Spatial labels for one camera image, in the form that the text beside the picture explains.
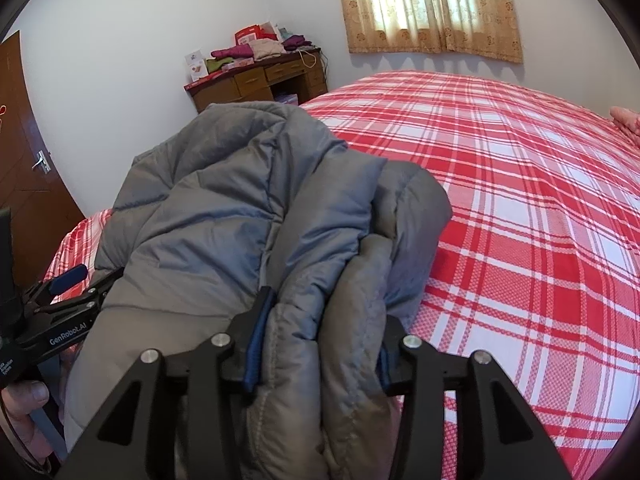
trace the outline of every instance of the wooden desk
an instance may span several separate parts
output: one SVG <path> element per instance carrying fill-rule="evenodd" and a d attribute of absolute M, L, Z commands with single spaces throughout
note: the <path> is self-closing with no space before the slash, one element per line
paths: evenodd
<path fill-rule="evenodd" d="M 212 80 L 196 82 L 187 92 L 198 113 L 211 103 L 273 101 L 274 94 L 297 94 L 300 104 L 327 92 L 320 49 L 283 54 L 235 68 Z"/>

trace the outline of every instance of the beige patterned curtain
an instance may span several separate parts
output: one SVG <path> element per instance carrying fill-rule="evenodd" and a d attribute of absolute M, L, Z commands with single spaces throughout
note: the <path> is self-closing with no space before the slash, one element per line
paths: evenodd
<path fill-rule="evenodd" d="M 466 52 L 522 63 L 513 0 L 342 0 L 349 52 Z"/>

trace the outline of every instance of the checkered pattern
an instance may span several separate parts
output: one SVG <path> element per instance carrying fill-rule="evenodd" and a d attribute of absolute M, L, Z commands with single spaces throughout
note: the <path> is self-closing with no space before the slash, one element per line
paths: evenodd
<path fill-rule="evenodd" d="M 587 479 L 640 397 L 640 151 L 584 108 L 478 78 L 378 74 L 304 107 L 444 186 L 454 217 L 414 332 L 441 351 L 493 353 Z M 107 217 L 69 234 L 50 272 L 92 269 Z M 455 420 L 448 395 L 447 480 Z"/>

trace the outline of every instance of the metal screw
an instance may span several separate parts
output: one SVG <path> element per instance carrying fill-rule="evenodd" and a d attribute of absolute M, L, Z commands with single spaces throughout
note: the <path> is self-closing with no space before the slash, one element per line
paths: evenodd
<path fill-rule="evenodd" d="M 409 334 L 402 338 L 402 344 L 407 348 L 420 348 L 422 345 L 422 339 L 420 339 L 417 335 Z"/>
<path fill-rule="evenodd" d="M 231 336 L 229 334 L 225 334 L 224 332 L 216 334 L 211 338 L 211 344 L 213 346 L 223 347 L 228 345 L 229 343 L 231 343 Z"/>
<path fill-rule="evenodd" d="M 158 358 L 160 357 L 160 354 L 158 353 L 158 350 L 154 350 L 153 348 L 150 348 L 149 350 L 145 350 L 144 352 L 142 352 L 142 354 L 140 355 L 140 360 L 149 365 L 151 363 L 155 363 L 156 361 L 158 361 Z"/>
<path fill-rule="evenodd" d="M 486 350 L 478 350 L 474 352 L 474 359 L 478 364 L 487 365 L 493 360 L 493 357 Z"/>

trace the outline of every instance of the wooden door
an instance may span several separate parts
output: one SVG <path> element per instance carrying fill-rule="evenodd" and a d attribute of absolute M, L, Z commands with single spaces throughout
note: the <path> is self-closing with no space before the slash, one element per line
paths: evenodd
<path fill-rule="evenodd" d="M 12 211 L 14 280 L 24 288 L 42 277 L 62 238 L 84 217 L 40 137 L 19 32 L 0 44 L 0 121 L 0 208 Z M 39 153 L 46 161 L 32 169 Z"/>

